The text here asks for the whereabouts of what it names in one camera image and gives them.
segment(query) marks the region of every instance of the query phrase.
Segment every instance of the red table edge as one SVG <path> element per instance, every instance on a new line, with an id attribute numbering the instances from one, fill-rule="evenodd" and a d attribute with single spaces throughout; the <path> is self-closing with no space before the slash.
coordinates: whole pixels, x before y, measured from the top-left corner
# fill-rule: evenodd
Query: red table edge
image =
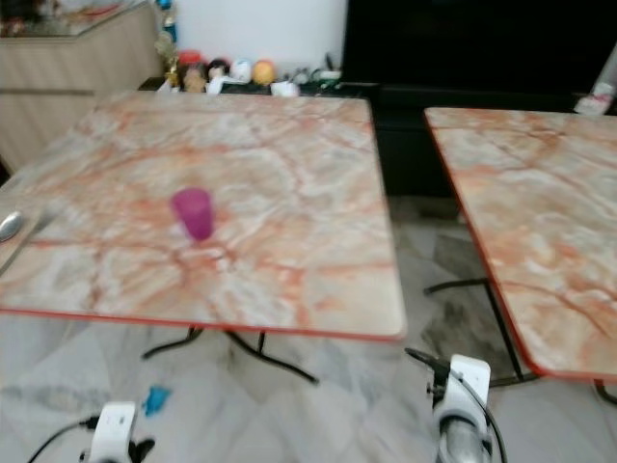
<path id="1" fill-rule="evenodd" d="M 525 361 L 527 366 L 534 373 L 540 376 L 547 376 L 547 377 L 560 378 L 560 379 L 574 379 L 574 380 L 581 380 L 581 381 L 592 381 L 594 379 L 600 379 L 600 380 L 617 382 L 617 373 L 598 374 L 598 373 L 592 373 L 592 372 L 585 373 L 585 372 L 576 372 L 576 371 L 552 370 L 552 369 L 541 367 L 540 365 L 536 364 L 536 362 L 533 360 L 533 355 L 531 354 L 531 352 L 529 352 L 526 345 L 524 344 L 523 336 L 517 329 L 517 325 L 514 322 L 512 315 L 510 314 L 510 309 L 508 307 L 508 304 L 506 303 L 504 297 L 502 296 L 501 285 L 499 284 L 498 280 L 495 278 L 496 271 L 491 266 L 491 263 L 489 262 L 487 258 L 488 253 L 486 249 L 484 248 L 484 245 L 482 244 L 482 241 L 480 240 L 478 236 L 477 227 L 475 226 L 470 215 L 467 213 L 467 210 L 465 208 L 465 203 L 463 199 L 461 198 L 461 195 L 459 195 L 459 190 L 457 188 L 456 180 L 454 179 L 454 176 L 452 175 L 452 171 L 450 170 L 449 166 L 447 165 L 447 162 L 445 161 L 445 158 L 443 157 L 442 146 L 440 145 L 440 142 L 435 136 L 435 133 L 433 131 L 433 130 L 439 130 L 439 128 L 438 127 L 433 128 L 433 126 L 431 125 L 431 121 L 428 115 L 426 114 L 427 110 L 424 110 L 423 116 L 429 127 L 429 133 L 430 133 L 431 138 L 433 139 L 433 143 L 435 147 L 437 147 L 437 152 L 439 154 L 439 159 L 442 163 L 442 167 L 447 173 L 448 182 L 450 183 L 450 186 L 452 190 L 454 191 L 454 197 L 456 199 L 456 203 L 459 206 L 459 211 L 465 217 L 466 226 L 468 230 L 470 231 L 471 240 L 473 241 L 473 245 L 475 246 L 475 248 L 478 250 L 478 254 L 480 255 L 480 259 L 482 260 L 484 269 L 486 270 L 487 277 L 489 281 L 491 282 L 491 284 L 497 289 L 496 298 L 500 306 L 504 309 L 500 312 L 503 315 L 503 318 L 505 318 L 506 323 L 510 327 L 511 333 L 514 334 L 513 336 L 514 341 L 519 349 L 519 353 L 523 357 L 523 360 Z"/>
<path id="2" fill-rule="evenodd" d="M 280 334 L 280 335 L 297 335 L 311 338 L 327 338 L 327 339 L 340 339 L 340 340 L 366 340 L 371 342 L 392 342 L 403 340 L 406 336 L 407 330 L 403 329 L 402 333 L 395 335 L 362 335 L 355 333 L 345 333 L 338 331 L 322 331 L 316 329 L 297 329 L 297 328 L 283 328 L 283 327 L 271 327 L 271 326 L 246 326 L 233 323 L 219 323 L 219 322 L 198 322 L 195 320 L 169 320 L 163 318 L 142 318 L 142 317 L 124 317 L 117 315 L 100 315 L 100 314 L 85 314 L 85 313 L 72 313 L 72 312 L 48 312 L 38 311 L 30 309 L 6 309 L 0 306 L 1 314 L 8 315 L 28 315 L 41 318 L 61 318 L 65 320 L 88 320 L 101 323 L 124 323 L 124 324 L 141 324 L 141 325 L 155 325 L 155 326 L 171 326 L 171 327 L 184 327 L 188 329 L 191 326 L 213 331 L 234 331 L 239 333 L 266 333 L 266 334 Z"/>

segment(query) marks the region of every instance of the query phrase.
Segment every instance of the white wall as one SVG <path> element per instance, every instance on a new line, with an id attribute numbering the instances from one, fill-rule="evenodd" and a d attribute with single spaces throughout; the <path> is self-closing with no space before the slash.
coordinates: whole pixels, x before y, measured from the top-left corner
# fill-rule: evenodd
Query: white wall
<path id="1" fill-rule="evenodd" d="M 269 59 L 279 70 L 340 64 L 347 0 L 176 0 L 178 46 L 207 60 Z"/>

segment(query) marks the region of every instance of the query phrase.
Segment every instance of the spoon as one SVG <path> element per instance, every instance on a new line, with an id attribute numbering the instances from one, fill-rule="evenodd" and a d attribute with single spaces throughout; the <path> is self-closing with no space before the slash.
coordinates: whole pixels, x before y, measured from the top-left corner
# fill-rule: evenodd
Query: spoon
<path id="1" fill-rule="evenodd" d="M 23 227 L 23 214 L 19 211 L 11 212 L 0 222 L 0 243 L 13 238 Z"/>

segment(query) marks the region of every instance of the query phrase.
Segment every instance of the table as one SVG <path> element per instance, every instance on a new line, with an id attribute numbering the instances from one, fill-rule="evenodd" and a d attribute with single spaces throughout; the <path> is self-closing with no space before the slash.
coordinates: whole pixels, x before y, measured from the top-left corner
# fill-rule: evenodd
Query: table
<path id="1" fill-rule="evenodd" d="M 0 312 L 184 325 L 190 339 L 405 334 L 363 100 L 129 93 L 42 158 L 2 189 L 54 217 L 0 276 Z M 170 208 L 187 186 L 213 196 L 203 242 Z"/>
<path id="2" fill-rule="evenodd" d="M 426 117 L 530 367 L 617 379 L 617 118 Z"/>

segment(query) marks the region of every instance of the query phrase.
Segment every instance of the orange ball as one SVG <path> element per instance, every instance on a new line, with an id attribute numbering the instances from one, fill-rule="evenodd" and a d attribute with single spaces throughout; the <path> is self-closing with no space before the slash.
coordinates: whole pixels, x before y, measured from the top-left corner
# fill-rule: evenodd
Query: orange ball
<path id="1" fill-rule="evenodd" d="M 268 60 L 259 60 L 253 66 L 253 80 L 259 85 L 269 85 L 274 82 L 277 74 L 274 64 Z"/>

